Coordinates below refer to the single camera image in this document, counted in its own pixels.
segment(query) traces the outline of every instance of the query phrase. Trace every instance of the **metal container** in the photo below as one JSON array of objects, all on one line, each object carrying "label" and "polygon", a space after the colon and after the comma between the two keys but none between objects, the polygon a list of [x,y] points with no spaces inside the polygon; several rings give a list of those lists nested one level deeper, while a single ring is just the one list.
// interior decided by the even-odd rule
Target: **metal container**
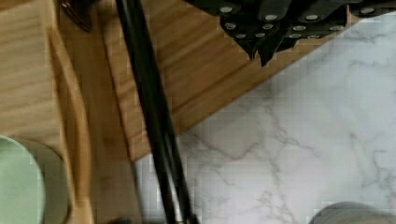
[{"label": "metal container", "polygon": [[396,216],[364,203],[336,203],[318,212],[309,224],[396,224]]}]

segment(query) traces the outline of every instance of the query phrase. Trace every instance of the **green ceramic bowl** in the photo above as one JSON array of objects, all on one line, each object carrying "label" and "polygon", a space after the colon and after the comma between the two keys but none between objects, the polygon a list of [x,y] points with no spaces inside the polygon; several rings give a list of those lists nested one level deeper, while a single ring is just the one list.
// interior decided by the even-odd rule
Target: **green ceramic bowl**
[{"label": "green ceramic bowl", "polygon": [[60,157],[36,142],[0,135],[0,224],[62,224],[67,212]]}]

